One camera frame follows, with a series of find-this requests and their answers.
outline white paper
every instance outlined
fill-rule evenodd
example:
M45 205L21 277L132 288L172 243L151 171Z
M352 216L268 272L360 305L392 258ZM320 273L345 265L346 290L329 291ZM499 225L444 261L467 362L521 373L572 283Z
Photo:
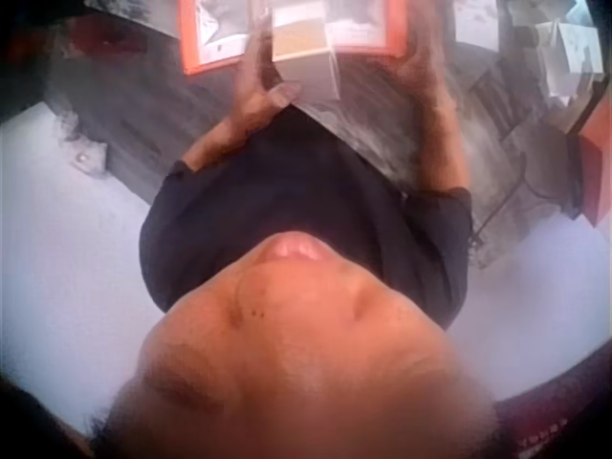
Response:
M499 51L499 15L496 0L455 0L458 43Z
M600 38L596 29L559 24L558 30L571 73L603 73Z
M577 0L576 5L565 16L565 22L576 26L595 26L586 0Z
M529 27L544 22L563 19L576 5L576 0L513 0L508 2L508 10L515 27Z
M560 47L539 48L537 54L546 73L545 81L548 88L548 96L575 96L582 75L569 72L563 49Z

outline white box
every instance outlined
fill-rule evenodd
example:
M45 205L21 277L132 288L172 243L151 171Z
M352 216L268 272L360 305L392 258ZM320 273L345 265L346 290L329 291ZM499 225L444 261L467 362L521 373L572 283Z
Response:
M273 63L285 81L302 84L299 100L339 99L339 72L322 2L273 9Z

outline floor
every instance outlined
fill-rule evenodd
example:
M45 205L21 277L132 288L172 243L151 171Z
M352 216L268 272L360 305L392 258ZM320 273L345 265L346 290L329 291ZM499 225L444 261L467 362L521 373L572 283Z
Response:
M2 371L77 429L104 416L161 318L144 288L148 205L71 164L44 104L3 124ZM496 400L545 383L610 338L609 239L557 213L486 270L470 269L449 330Z

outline lips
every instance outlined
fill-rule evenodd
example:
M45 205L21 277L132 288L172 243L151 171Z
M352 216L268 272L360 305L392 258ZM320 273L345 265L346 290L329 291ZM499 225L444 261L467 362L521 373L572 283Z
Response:
M261 262L275 260L323 261L333 251L314 236L303 232L284 232L273 236L260 254Z

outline hand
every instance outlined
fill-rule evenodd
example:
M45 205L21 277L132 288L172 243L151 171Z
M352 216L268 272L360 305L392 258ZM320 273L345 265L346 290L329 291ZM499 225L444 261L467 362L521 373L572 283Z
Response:
M301 86L282 82L267 91L262 81L264 55L272 46L266 26L261 24L253 32L236 77L234 104L229 121L238 136L266 127L273 118L299 96Z
M444 0L409 0L411 42L408 55L382 63L414 98L445 94L445 54L440 11Z

